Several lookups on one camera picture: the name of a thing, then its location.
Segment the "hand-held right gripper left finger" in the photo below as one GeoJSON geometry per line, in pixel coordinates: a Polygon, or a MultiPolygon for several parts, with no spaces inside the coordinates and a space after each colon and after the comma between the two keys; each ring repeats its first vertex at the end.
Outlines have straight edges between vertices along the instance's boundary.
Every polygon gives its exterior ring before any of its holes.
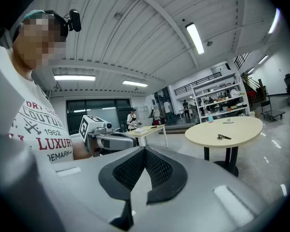
{"type": "Polygon", "coordinates": [[[143,172],[143,147],[57,163],[53,167],[75,203],[67,210],[72,232],[143,232],[143,213],[132,214],[131,191],[143,172]]]}

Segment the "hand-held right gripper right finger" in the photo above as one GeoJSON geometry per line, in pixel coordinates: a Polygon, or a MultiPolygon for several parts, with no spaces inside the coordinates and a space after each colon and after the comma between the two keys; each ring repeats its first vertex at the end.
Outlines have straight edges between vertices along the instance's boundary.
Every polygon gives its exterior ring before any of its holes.
{"type": "Polygon", "coordinates": [[[261,232],[278,212],[237,177],[203,159],[152,147],[181,164],[186,183],[172,199],[145,211],[147,232],[261,232]]]}

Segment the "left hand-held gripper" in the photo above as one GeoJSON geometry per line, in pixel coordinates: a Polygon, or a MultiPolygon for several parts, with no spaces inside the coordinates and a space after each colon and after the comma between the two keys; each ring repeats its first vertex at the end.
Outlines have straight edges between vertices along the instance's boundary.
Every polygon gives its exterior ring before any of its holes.
{"type": "Polygon", "coordinates": [[[97,116],[83,115],[79,128],[79,134],[81,135],[85,149],[88,153],[92,153],[90,140],[97,135],[105,135],[112,133],[111,150],[121,151],[136,147],[138,145],[137,139],[124,133],[113,133],[115,129],[112,124],[97,116]]]}

